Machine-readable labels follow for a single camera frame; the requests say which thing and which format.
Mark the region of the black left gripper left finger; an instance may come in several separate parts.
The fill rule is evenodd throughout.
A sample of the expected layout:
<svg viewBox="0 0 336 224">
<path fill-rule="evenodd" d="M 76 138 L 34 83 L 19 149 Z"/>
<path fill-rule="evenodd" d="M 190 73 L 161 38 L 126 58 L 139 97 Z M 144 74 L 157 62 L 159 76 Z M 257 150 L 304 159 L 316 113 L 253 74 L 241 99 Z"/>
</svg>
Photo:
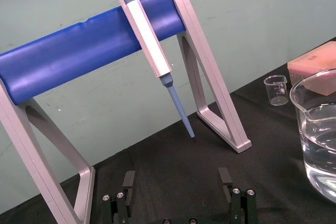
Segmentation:
<svg viewBox="0 0 336 224">
<path fill-rule="evenodd" d="M 125 173 L 121 190 L 101 198 L 102 223 L 130 223 L 135 171 Z"/>
</svg>

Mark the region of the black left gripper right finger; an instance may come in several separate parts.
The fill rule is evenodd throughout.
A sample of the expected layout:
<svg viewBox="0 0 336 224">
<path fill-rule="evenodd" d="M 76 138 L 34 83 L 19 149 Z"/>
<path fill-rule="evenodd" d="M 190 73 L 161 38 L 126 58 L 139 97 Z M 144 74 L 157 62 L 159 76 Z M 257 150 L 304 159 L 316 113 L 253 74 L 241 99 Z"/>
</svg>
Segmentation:
<svg viewBox="0 0 336 224">
<path fill-rule="evenodd" d="M 234 186 L 227 168 L 219 167 L 218 175 L 226 201 L 229 204 L 229 223 L 259 223 L 257 193 L 252 188 L 242 190 Z"/>
</svg>

